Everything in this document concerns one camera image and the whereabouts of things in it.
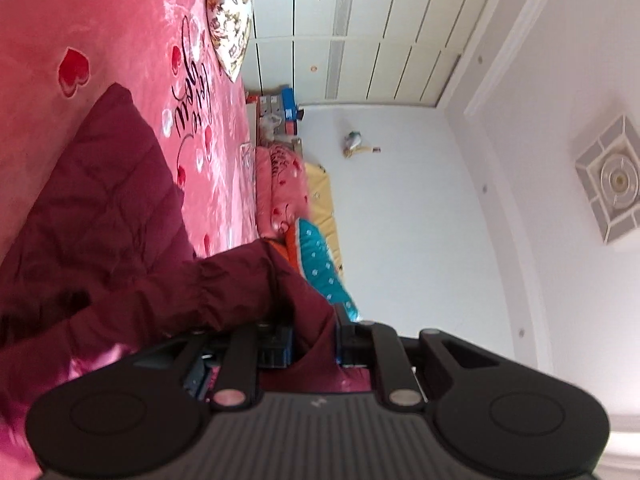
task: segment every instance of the square ceiling fixture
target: square ceiling fixture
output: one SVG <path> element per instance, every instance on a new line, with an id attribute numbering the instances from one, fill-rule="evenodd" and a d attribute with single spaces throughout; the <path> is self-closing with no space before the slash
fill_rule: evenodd
<path id="1" fill-rule="evenodd" d="M 639 168 L 640 137 L 626 116 L 617 118 L 575 162 L 607 245 L 640 248 Z"/>

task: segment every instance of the pillow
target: pillow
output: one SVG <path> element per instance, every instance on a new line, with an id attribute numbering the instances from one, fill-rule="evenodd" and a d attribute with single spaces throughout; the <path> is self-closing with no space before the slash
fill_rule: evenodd
<path id="1" fill-rule="evenodd" d="M 222 69 L 236 82 L 251 36 L 252 0 L 207 0 L 209 35 Z"/>
<path id="2" fill-rule="evenodd" d="M 285 235 L 289 263 L 330 303 L 342 303 L 349 319 L 357 321 L 360 313 L 344 290 L 331 253 L 320 230 L 299 218 Z"/>
<path id="3" fill-rule="evenodd" d="M 318 226 L 334 258 L 335 268 L 342 279 L 342 255 L 338 242 L 338 227 L 334 218 L 329 174 L 322 166 L 305 163 L 309 193 L 309 219 Z"/>
<path id="4" fill-rule="evenodd" d="M 299 156 L 280 144 L 271 157 L 271 225 L 283 236 L 297 218 L 309 218 L 306 171 Z"/>
<path id="5" fill-rule="evenodd" d="M 255 149 L 255 225 L 260 238 L 279 238 L 271 224 L 271 155 L 268 148 Z"/>

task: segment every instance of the round pad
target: round pad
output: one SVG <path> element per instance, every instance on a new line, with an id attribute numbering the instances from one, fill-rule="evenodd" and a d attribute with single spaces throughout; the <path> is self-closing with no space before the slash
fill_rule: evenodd
<path id="1" fill-rule="evenodd" d="M 134 476 L 191 445 L 203 422 L 197 401 L 156 370 L 127 372 L 89 374 L 34 403 L 27 436 L 45 468 L 73 478 Z"/>
<path id="2" fill-rule="evenodd" d="M 96 435 L 127 433 L 145 418 L 145 403 L 121 392 L 93 394 L 71 409 L 71 420 L 80 431 Z"/>
<path id="3" fill-rule="evenodd" d="M 492 421 L 504 431 L 521 436 L 553 433 L 564 421 L 562 406 L 540 394 L 514 393 L 491 403 Z"/>
<path id="4" fill-rule="evenodd" d="M 522 370 L 466 372 L 435 406 L 446 443 L 492 476 L 569 478 L 595 467 L 609 436 L 599 403 L 570 384 Z"/>

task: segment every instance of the pink blanket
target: pink blanket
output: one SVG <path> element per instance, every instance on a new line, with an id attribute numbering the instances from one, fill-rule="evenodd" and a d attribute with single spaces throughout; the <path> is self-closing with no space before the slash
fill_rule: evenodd
<path id="1" fill-rule="evenodd" d="M 0 0 L 0 30 L 0 260 L 113 82 L 131 90 L 184 189 L 196 252 L 255 238 L 244 91 L 220 70 L 204 0 Z"/>

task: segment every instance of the folded bedding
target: folded bedding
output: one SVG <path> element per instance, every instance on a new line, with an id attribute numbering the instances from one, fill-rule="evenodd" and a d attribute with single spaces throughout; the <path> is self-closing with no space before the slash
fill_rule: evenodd
<path id="1" fill-rule="evenodd" d="M 343 279 L 342 255 L 338 241 L 338 227 L 334 218 L 334 200 L 331 194 L 331 180 L 325 168 L 317 164 L 305 163 L 308 181 L 309 219 L 318 226 L 331 250 L 335 268 Z"/>
<path id="2" fill-rule="evenodd" d="M 284 146 L 259 146 L 256 165 L 256 224 L 262 238 L 282 239 L 297 218 L 308 218 L 305 166 Z"/>
<path id="3" fill-rule="evenodd" d="M 349 319 L 358 321 L 360 313 L 342 285 L 332 253 L 320 229 L 299 218 L 285 235 L 289 263 L 329 303 L 341 303 Z"/>

